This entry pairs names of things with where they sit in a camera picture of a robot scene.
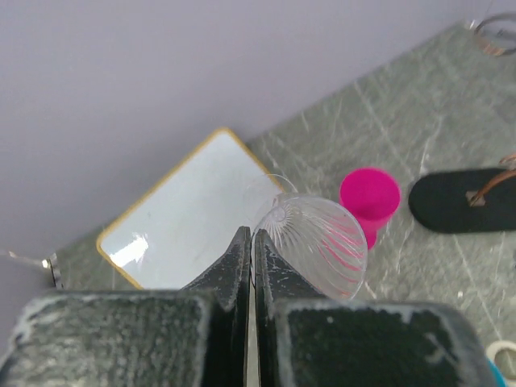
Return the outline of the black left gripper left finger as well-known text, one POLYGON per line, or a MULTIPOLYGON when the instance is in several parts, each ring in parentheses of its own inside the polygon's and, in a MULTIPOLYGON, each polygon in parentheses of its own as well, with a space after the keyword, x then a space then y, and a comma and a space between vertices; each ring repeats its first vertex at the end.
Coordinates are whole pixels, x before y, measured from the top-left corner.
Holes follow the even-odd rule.
POLYGON ((179 290, 54 291, 23 309, 4 386, 243 386, 251 232, 179 290))

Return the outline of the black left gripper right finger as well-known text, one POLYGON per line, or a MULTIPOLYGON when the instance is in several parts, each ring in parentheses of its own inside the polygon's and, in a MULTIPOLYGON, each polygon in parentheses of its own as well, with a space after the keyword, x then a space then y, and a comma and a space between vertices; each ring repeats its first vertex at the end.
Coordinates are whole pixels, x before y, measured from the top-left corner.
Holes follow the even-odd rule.
POLYGON ((431 302, 337 301, 255 233, 263 386, 495 386, 480 340, 456 309, 431 302))

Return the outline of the clear wine glass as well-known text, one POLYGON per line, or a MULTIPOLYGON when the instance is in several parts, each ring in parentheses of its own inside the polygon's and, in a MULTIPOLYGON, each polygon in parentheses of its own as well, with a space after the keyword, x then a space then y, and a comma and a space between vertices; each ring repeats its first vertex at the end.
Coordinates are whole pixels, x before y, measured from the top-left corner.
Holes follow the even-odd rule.
POLYGON ((264 230, 279 255, 318 291, 338 300, 358 294, 368 265, 368 245, 348 210, 298 191, 278 174, 248 182, 243 205, 253 226, 253 244, 264 230))

